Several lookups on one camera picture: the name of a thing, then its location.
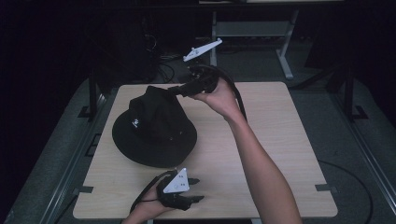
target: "black hat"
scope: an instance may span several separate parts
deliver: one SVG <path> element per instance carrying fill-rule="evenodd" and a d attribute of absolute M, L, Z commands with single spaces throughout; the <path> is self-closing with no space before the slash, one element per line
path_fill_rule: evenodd
<path fill-rule="evenodd" d="M 172 92 L 148 86 L 114 122 L 113 139 L 132 161 L 168 168 L 187 158 L 197 132 Z"/>

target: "desk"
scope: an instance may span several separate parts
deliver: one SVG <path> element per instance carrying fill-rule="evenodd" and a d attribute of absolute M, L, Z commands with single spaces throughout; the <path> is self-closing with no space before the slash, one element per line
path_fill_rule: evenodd
<path fill-rule="evenodd" d="M 153 85 L 168 88 L 172 85 Z M 258 139 L 288 180 L 302 217 L 337 214 L 329 191 L 317 191 L 326 181 L 306 136 L 289 91 L 281 82 L 236 83 L 247 119 Z M 74 209 L 76 218 L 124 218 L 147 183 L 164 169 L 147 167 L 124 157 L 116 148 L 112 126 L 129 101 L 144 94 L 147 85 L 122 86 L 108 116 L 84 186 Z M 198 132 L 189 157 L 178 167 L 201 182 L 185 195 L 205 195 L 188 211 L 172 211 L 159 218 L 257 218 L 233 135 L 227 122 L 206 104 L 178 97 Z"/>

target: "hat brim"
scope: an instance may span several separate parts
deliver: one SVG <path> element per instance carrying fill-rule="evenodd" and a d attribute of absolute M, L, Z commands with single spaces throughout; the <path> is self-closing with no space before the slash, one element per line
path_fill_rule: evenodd
<path fill-rule="evenodd" d="M 136 136 L 130 121 L 129 110 L 123 112 L 114 122 L 112 135 L 120 152 L 132 161 L 158 168 L 180 165 L 190 154 L 197 141 L 197 132 L 189 119 L 185 120 L 183 137 L 173 144 L 143 141 Z"/>

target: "table top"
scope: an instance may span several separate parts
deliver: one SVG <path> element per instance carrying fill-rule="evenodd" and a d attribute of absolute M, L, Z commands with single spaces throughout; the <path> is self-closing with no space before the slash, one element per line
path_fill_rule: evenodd
<path fill-rule="evenodd" d="M 302 217 L 333 217 L 337 207 L 326 184 L 286 85 L 282 82 L 235 83 L 241 92 L 247 120 L 259 141 L 288 180 Z M 171 84 L 153 85 L 164 89 Z M 74 209 L 76 218 L 125 218 L 138 194 L 167 169 L 138 164 L 123 156 L 112 139 L 114 121 L 129 101 L 144 94 L 147 85 L 119 89 Z M 158 218 L 255 218 L 257 209 L 248 191 L 232 132 L 222 116 L 205 103 L 177 97 L 194 124 L 194 150 L 178 169 L 201 180 L 183 195 L 205 195 L 187 211 Z"/>

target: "hand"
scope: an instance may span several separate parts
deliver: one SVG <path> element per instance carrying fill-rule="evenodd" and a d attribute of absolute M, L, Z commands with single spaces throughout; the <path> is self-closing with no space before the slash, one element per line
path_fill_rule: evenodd
<path fill-rule="evenodd" d="M 233 90 L 222 78 L 219 78 L 218 86 L 211 93 L 198 93 L 193 95 L 191 98 L 207 103 L 226 120 L 233 118 L 234 116 L 242 116 L 239 106 L 235 100 Z"/>
<path fill-rule="evenodd" d="M 174 210 L 174 208 L 163 206 L 158 200 L 157 196 L 157 185 L 151 187 L 148 192 L 143 196 L 142 201 L 149 202 L 141 202 L 139 203 L 134 211 L 122 221 L 122 224 L 137 224 L 142 223 L 144 221 L 154 219 L 160 214 Z"/>

